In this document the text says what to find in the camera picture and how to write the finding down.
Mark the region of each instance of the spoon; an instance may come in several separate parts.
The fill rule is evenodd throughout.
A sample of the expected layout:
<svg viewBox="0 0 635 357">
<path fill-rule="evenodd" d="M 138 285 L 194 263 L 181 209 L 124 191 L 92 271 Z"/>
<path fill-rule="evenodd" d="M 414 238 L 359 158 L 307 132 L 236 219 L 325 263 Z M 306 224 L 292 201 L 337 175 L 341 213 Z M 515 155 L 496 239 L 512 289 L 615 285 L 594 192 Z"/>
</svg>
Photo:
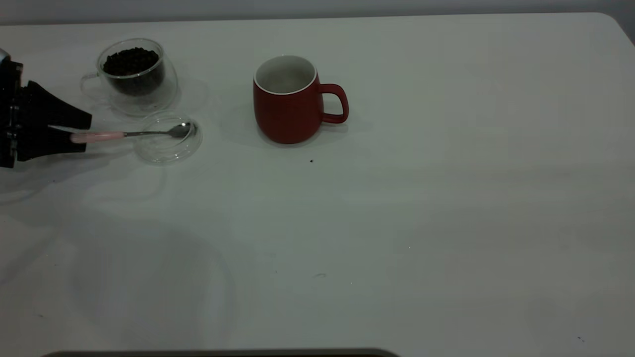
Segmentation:
<svg viewBox="0 0 635 357">
<path fill-rule="evenodd" d="M 168 131 L 100 131 L 96 133 L 71 134 L 70 141 L 75 144 L 85 144 L 89 142 L 116 140 L 127 137 L 138 137 L 141 135 L 169 135 L 175 139 L 182 139 L 190 132 L 190 123 L 180 123 Z"/>
</svg>

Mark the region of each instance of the gray wall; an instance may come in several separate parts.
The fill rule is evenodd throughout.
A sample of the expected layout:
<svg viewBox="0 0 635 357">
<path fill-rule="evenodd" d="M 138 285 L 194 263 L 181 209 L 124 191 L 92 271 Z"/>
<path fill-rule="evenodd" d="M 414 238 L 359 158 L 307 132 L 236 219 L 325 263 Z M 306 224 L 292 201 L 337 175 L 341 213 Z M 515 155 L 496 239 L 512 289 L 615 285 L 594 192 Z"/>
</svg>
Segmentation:
<svg viewBox="0 0 635 357">
<path fill-rule="evenodd" d="M 0 24 L 598 11 L 635 38 L 635 0 L 0 0 Z"/>
</svg>

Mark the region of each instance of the glass cup handle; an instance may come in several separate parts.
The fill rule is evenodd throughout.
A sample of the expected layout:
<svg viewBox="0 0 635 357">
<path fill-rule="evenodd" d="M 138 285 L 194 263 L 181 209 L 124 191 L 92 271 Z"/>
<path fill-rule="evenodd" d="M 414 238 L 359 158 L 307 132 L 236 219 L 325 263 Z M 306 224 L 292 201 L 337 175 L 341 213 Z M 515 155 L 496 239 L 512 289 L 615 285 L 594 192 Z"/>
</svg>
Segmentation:
<svg viewBox="0 0 635 357">
<path fill-rule="evenodd" d="M 97 102 L 105 103 L 107 101 L 106 98 L 98 97 L 98 96 L 96 96 L 94 94 L 91 94 L 88 91 L 86 91 L 86 81 L 89 80 L 89 79 L 97 78 L 97 77 L 99 77 L 99 72 L 86 73 L 79 80 L 79 89 L 81 90 L 82 94 L 84 94 L 88 98 L 91 98 L 92 100 L 95 100 Z"/>
</svg>

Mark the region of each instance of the glass cup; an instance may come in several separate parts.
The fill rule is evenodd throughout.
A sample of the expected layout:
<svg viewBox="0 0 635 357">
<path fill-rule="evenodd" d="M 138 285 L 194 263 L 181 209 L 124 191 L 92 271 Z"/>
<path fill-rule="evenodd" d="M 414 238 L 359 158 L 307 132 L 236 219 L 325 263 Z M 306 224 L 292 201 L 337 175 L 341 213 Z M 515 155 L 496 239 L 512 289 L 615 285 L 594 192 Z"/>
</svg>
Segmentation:
<svg viewBox="0 0 635 357">
<path fill-rule="evenodd" d="M 143 48 L 159 56 L 150 68 L 127 76 L 115 76 L 104 71 L 108 57 L 124 50 Z M 150 39 L 127 39 L 106 48 L 97 59 L 97 71 L 85 74 L 79 87 L 87 97 L 108 102 L 114 108 L 131 116 L 146 116 L 166 108 L 177 94 L 177 74 L 163 47 Z M 97 97 L 86 90 L 89 79 L 100 78 L 106 97 Z"/>
</svg>

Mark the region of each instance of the table surface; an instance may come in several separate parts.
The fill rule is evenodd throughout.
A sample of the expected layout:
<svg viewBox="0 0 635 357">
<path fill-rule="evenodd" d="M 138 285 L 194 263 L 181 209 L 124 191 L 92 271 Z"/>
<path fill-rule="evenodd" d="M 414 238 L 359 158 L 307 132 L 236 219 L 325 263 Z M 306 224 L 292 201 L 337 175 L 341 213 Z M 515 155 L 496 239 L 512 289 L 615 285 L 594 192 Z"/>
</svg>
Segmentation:
<svg viewBox="0 0 635 357">
<path fill-rule="evenodd" d="M 160 42 L 204 140 L 130 141 L 0 172 L 0 354 L 380 347 L 414 356 L 635 353 L 635 48 L 596 13 L 2 27 L 93 114 L 100 50 Z M 313 61 L 351 115 L 273 144 L 251 77 Z M 334 97 L 325 98 L 337 111 Z"/>
</svg>

